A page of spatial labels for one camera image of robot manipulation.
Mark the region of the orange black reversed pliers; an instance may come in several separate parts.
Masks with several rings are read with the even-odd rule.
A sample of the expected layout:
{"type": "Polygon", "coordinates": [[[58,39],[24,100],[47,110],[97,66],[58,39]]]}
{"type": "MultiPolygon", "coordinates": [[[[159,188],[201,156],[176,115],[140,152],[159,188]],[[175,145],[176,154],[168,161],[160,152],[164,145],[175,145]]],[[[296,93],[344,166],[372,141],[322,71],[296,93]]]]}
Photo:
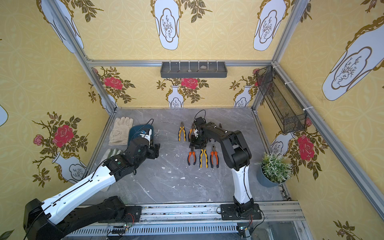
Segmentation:
{"type": "Polygon", "coordinates": [[[219,168],[219,157],[218,157],[218,152],[216,150],[215,145],[212,146],[212,151],[211,151],[211,156],[210,156],[210,164],[211,164],[211,168],[213,168],[214,166],[219,168]]]}

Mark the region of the teal plastic storage box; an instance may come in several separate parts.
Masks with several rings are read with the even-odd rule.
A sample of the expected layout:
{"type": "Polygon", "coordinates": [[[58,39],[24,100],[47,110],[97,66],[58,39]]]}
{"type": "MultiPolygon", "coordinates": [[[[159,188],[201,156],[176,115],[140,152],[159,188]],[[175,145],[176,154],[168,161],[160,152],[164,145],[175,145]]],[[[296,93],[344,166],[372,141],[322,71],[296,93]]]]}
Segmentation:
{"type": "Polygon", "coordinates": [[[133,126],[129,131],[127,147],[130,145],[131,140],[140,137],[141,130],[146,128],[151,128],[153,130],[153,138],[154,138],[154,127],[152,125],[150,124],[136,125],[136,126],[133,126]]]}

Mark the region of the orange black box pliers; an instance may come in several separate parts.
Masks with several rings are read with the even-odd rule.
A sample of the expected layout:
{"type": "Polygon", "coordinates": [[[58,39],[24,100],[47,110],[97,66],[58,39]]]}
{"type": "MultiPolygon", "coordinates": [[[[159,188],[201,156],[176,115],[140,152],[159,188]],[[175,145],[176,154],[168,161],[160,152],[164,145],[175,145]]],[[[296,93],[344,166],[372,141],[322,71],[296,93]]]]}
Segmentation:
{"type": "Polygon", "coordinates": [[[194,147],[191,147],[191,150],[190,150],[188,158],[187,158],[187,163],[188,163],[189,166],[191,165],[192,161],[193,161],[193,165],[195,165],[196,162],[197,162],[197,157],[196,157],[196,153],[195,153],[195,148],[194,147]]]}

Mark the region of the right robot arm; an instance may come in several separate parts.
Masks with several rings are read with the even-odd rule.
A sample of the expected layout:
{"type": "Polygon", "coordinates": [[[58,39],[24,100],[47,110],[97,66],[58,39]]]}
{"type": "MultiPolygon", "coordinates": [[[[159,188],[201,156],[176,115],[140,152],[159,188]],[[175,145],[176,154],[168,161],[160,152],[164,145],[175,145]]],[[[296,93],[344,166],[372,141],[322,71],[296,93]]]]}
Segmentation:
{"type": "Polygon", "coordinates": [[[252,153],[241,131],[227,131],[204,118],[196,118],[193,123],[195,132],[191,136],[190,146],[204,149],[210,139],[221,145],[223,158],[232,170],[234,179],[234,204],[238,215],[245,215],[254,207],[254,199],[249,184],[249,165],[252,153]]]}

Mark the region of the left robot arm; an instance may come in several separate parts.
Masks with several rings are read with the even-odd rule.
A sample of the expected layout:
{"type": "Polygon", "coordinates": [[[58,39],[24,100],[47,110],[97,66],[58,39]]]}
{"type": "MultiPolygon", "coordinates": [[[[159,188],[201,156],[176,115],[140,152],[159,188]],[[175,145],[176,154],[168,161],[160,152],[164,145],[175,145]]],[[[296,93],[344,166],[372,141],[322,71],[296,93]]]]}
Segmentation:
{"type": "Polygon", "coordinates": [[[124,152],[104,160],[90,176],[67,190],[42,202],[38,199],[30,201],[25,207],[25,239],[60,240],[99,221],[124,222],[130,211],[118,196],[87,208],[79,209],[78,206],[100,190],[135,173],[146,159],[156,159],[159,150],[160,144],[146,138],[135,138],[124,152]]]}

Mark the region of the yellow box pliers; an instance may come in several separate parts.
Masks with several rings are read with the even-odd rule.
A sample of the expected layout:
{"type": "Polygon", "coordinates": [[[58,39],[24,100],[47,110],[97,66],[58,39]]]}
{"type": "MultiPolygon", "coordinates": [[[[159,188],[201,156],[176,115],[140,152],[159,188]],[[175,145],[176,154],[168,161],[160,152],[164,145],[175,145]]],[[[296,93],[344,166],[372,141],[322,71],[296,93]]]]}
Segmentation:
{"type": "Polygon", "coordinates": [[[208,155],[207,155],[206,149],[201,149],[199,167],[200,168],[203,168],[203,167],[208,168],[208,162],[209,161],[208,161],[208,155]]]}

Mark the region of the yellow black large pliers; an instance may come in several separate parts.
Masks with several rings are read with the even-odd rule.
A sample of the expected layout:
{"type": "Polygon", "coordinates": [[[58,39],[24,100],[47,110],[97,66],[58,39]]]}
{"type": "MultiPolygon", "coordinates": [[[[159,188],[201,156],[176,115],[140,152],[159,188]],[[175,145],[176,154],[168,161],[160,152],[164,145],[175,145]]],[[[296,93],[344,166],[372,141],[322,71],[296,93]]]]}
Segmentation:
{"type": "Polygon", "coordinates": [[[186,139],[187,139],[187,135],[186,135],[186,131],[185,131],[185,126],[184,126],[184,123],[181,122],[179,132],[178,132],[178,141],[179,142],[181,142],[181,141],[185,142],[186,139]]]}

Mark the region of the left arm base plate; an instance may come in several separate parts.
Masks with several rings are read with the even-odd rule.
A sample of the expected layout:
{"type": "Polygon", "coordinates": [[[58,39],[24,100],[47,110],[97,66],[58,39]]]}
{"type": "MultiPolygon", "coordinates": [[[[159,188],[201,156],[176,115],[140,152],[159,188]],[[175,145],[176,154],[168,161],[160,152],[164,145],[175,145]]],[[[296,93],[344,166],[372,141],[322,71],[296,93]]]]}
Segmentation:
{"type": "Polygon", "coordinates": [[[141,206],[125,206],[117,211],[117,215],[109,220],[101,220],[99,223],[138,223],[141,217],[141,206]]]}

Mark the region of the yellow long-nose pliers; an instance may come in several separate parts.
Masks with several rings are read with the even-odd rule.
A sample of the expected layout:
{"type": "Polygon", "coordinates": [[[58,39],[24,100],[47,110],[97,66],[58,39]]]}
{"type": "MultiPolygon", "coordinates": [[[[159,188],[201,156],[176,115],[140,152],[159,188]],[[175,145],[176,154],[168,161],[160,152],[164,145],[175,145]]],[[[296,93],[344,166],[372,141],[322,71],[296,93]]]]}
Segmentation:
{"type": "Polygon", "coordinates": [[[188,134],[188,141],[189,141],[189,142],[191,141],[191,137],[192,137],[192,135],[194,134],[195,127],[196,127],[195,124],[192,123],[192,126],[191,126],[190,131],[189,131],[189,134],[188,134]]]}

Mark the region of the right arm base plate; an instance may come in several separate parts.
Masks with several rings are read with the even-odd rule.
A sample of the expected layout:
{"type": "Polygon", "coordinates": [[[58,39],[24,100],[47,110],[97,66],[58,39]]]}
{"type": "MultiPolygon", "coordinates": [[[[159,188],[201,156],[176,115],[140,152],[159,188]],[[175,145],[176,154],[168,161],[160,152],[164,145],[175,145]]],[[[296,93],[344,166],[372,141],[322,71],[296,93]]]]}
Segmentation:
{"type": "Polygon", "coordinates": [[[247,207],[239,207],[235,204],[220,205],[222,220],[261,220],[262,213],[258,204],[251,204],[247,207]]]}

